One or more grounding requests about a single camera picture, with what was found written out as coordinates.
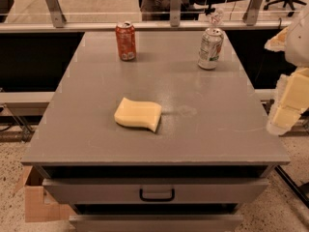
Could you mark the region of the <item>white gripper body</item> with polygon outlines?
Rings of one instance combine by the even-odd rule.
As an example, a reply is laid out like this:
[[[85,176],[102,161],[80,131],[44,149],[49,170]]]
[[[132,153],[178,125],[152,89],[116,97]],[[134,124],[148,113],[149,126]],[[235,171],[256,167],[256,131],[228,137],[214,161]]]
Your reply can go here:
[[[309,66],[309,6],[288,27],[285,58],[297,67]]]

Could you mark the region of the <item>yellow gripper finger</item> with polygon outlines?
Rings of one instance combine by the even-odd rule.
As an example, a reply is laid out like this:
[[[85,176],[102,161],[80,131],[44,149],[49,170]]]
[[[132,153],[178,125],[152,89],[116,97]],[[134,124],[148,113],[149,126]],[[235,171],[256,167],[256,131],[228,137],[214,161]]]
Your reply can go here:
[[[268,114],[267,131],[273,135],[285,134],[308,108],[309,68],[297,68],[291,75],[281,74]]]
[[[273,52],[284,51],[287,33],[288,28],[282,29],[278,34],[266,42],[265,49]]]

